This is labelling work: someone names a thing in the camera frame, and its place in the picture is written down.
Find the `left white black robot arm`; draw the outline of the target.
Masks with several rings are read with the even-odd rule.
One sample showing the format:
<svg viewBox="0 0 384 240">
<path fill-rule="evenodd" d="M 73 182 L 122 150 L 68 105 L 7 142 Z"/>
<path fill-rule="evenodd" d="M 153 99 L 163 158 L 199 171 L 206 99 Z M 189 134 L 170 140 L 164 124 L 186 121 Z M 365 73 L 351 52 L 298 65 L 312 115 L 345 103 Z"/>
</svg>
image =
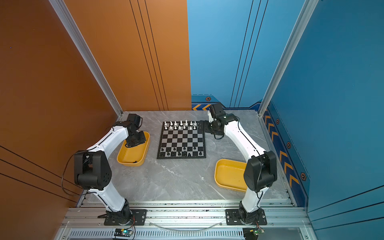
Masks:
<svg viewBox="0 0 384 240">
<path fill-rule="evenodd" d="M 126 148 L 142 145 L 146 141 L 140 131 L 142 118 L 129 114 L 126 121 L 116 122 L 109 132 L 87 150 L 74 154 L 75 184 L 94 194 L 105 206 L 105 224 L 121 226 L 134 224 L 134 215 L 129 202 L 122 197 L 112 183 L 109 156 L 120 143 L 126 141 Z"/>
</svg>

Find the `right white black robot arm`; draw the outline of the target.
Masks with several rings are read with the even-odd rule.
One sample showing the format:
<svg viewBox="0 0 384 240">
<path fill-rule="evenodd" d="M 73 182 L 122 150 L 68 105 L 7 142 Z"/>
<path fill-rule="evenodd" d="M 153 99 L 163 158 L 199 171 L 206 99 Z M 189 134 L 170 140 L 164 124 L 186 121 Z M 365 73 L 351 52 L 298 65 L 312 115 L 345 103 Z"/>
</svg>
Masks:
<svg viewBox="0 0 384 240">
<path fill-rule="evenodd" d="M 209 120 L 204 121 L 204 131 L 229 137 L 246 160 L 243 179 L 247 186 L 240 201 L 239 217 L 245 225 L 267 224 L 264 210 L 260 207 L 265 193 L 277 180 L 277 156 L 260 147 L 244 130 L 240 118 L 227 114 L 220 103 L 210 106 Z"/>
</svg>

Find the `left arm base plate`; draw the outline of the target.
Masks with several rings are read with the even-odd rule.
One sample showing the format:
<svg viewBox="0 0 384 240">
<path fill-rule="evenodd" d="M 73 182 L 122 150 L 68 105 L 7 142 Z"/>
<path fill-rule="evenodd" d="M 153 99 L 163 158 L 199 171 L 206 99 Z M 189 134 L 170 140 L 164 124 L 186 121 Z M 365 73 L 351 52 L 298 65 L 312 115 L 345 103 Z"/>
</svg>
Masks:
<svg viewBox="0 0 384 240">
<path fill-rule="evenodd" d="M 104 215 L 98 216 L 104 218 L 105 226 L 143 226 L 147 218 L 146 209 L 128 210 L 128 212 L 109 212 L 106 211 Z"/>
</svg>

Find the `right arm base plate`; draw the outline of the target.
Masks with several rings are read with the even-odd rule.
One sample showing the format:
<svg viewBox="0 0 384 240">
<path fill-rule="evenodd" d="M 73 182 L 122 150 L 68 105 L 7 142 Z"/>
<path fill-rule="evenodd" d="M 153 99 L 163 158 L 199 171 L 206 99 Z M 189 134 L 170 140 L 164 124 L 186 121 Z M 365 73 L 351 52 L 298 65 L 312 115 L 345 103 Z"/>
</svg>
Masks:
<svg viewBox="0 0 384 240">
<path fill-rule="evenodd" d="M 268 224 L 265 211 L 261 208 L 247 213 L 243 209 L 226 209 L 226 223 L 229 226 L 236 225 L 257 225 L 266 226 Z"/>
</svg>

